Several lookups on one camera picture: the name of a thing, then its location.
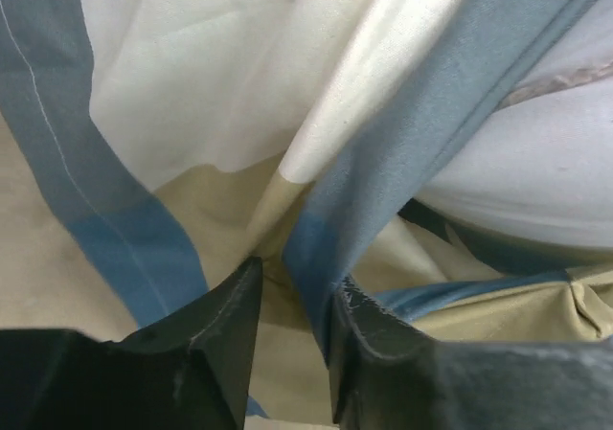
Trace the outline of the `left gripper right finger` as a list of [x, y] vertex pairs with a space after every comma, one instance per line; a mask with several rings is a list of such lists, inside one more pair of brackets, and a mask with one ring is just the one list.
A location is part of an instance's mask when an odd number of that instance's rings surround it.
[[435, 340], [346, 278], [330, 306], [329, 385], [342, 429], [601, 430], [612, 345]]

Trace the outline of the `patchwork pillowcase blue beige white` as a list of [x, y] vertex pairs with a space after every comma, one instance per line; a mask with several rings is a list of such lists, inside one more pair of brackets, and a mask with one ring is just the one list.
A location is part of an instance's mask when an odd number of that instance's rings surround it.
[[1, 333], [119, 342], [250, 258], [240, 429], [342, 429], [346, 278], [444, 342], [612, 345], [612, 246], [418, 195], [612, 0], [1, 0]]

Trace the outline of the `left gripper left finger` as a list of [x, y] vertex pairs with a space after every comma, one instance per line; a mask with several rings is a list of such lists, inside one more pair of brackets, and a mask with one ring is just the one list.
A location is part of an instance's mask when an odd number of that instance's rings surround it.
[[67, 328], [1, 333], [5, 429], [240, 429], [262, 293], [262, 264], [126, 339]]

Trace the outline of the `white pillow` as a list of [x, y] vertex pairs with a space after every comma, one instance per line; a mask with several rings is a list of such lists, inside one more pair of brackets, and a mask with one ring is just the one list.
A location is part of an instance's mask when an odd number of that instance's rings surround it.
[[421, 189], [497, 233], [612, 246], [612, 33], [568, 34]]

